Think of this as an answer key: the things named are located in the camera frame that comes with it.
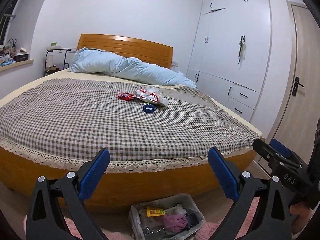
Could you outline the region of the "person right hand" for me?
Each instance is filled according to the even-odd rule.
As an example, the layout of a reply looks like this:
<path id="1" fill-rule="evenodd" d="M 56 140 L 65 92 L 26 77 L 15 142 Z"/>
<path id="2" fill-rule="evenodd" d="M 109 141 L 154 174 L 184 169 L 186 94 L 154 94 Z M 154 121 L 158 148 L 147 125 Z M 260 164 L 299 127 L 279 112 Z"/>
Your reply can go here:
<path id="1" fill-rule="evenodd" d="M 305 203 L 301 202 L 290 206 L 290 214 L 297 216 L 292 223 L 291 231 L 295 235 L 303 230 L 312 217 L 312 209 Z"/>

